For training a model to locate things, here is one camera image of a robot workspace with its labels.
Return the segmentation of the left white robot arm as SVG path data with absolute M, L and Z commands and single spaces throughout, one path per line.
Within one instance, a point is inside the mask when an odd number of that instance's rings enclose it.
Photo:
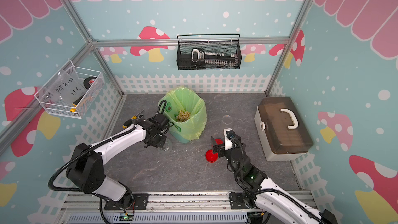
M 101 200 L 115 202 L 119 208 L 129 208 L 134 202 L 131 190 L 105 175 L 104 166 L 113 157 L 137 143 L 145 147 L 163 148 L 170 121 L 164 115 L 166 100 L 159 103 L 154 116 L 145 119 L 134 116 L 124 124 L 124 130 L 101 142 L 76 146 L 73 155 L 49 179 L 48 187 L 58 192 L 83 192 Z

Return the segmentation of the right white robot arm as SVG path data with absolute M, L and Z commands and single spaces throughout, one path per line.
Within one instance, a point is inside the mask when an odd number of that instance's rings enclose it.
M 324 209 L 320 211 L 298 200 L 257 167 L 252 165 L 245 152 L 246 145 L 232 129 L 224 130 L 224 140 L 217 143 L 211 139 L 212 153 L 225 157 L 227 169 L 233 172 L 234 180 L 243 190 L 232 202 L 250 209 L 260 209 L 284 224 L 336 224 L 335 215 Z

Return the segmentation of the peanut jar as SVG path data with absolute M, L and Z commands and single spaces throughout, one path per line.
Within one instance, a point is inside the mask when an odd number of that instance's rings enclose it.
M 221 118 L 221 130 L 232 129 L 233 128 L 233 118 L 230 115 L 224 115 Z

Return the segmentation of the beige lid jar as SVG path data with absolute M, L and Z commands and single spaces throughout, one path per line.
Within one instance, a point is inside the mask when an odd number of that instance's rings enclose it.
M 172 150 L 172 148 L 173 148 L 172 142 L 169 139 L 166 139 L 163 147 L 160 148 L 160 151 L 161 152 L 169 152 Z

